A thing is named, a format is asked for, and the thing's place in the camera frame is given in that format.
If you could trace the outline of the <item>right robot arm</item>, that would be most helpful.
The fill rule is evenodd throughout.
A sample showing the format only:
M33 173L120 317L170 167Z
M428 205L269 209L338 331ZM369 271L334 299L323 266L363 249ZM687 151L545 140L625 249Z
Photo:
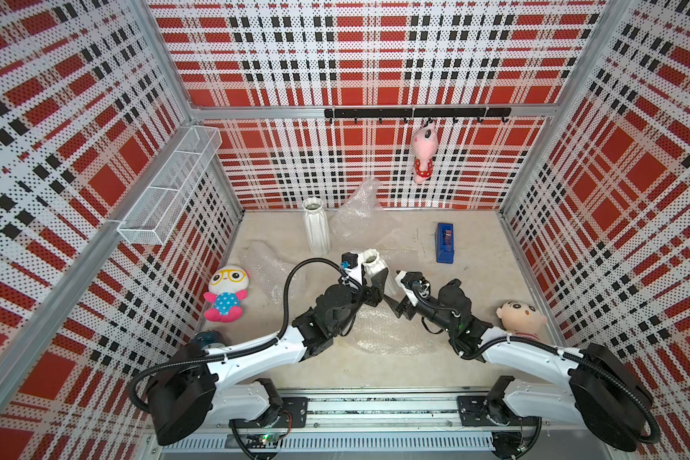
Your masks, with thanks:
M557 347L519 333L509 333L472 313L459 280L438 295L417 271L401 271L397 284L404 299L396 316L419 315L448 335L462 360L501 365L537 378L536 383L500 377L486 398L486 411L497 425L513 419L542 418L585 427L605 444L634 452L661 439L653 398L641 382L606 347Z

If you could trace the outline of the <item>short white ribbed vase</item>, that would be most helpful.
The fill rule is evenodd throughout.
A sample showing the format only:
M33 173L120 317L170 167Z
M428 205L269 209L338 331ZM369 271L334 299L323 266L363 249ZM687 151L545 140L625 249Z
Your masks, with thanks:
M388 279L388 266L376 249L366 249L358 253L358 263L364 270L364 280L372 287L385 292Z

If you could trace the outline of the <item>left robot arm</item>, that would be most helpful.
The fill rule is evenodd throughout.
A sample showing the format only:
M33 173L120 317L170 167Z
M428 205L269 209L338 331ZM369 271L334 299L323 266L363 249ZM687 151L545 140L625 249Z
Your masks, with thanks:
M280 419L289 421L276 386L262 373L330 348L361 306L383 300L387 276L381 271L359 292L342 284L328 287L283 335L218 349L188 343L169 361L136 375L126 392L137 408L151 415L161 446L186 438L206 423L270 427Z

